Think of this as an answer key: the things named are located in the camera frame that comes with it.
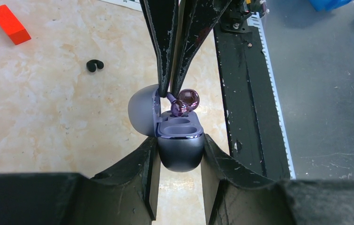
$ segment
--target black earbud tip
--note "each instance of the black earbud tip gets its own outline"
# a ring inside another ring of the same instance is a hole
[[[104,63],[99,61],[99,60],[97,60],[97,68],[98,69],[103,69],[104,68]]]
[[[95,72],[95,70],[97,69],[95,67],[95,63],[91,62],[91,60],[86,63],[86,67],[92,73]]]

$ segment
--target red eraser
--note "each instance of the red eraser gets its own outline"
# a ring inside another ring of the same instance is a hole
[[[15,45],[30,40],[31,37],[21,22],[6,5],[0,6],[0,27]]]

